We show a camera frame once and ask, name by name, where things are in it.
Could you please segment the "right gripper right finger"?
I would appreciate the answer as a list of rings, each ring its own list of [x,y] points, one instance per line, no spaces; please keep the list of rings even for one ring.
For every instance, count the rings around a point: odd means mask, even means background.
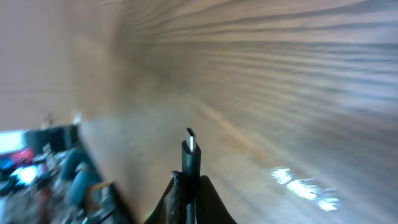
[[[200,177],[195,204],[198,224],[236,224],[207,175]]]

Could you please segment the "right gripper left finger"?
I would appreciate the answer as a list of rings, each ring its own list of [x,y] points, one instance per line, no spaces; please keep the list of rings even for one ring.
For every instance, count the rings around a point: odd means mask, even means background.
[[[144,224],[186,224],[187,200],[183,174],[172,171],[172,178],[154,211]]]

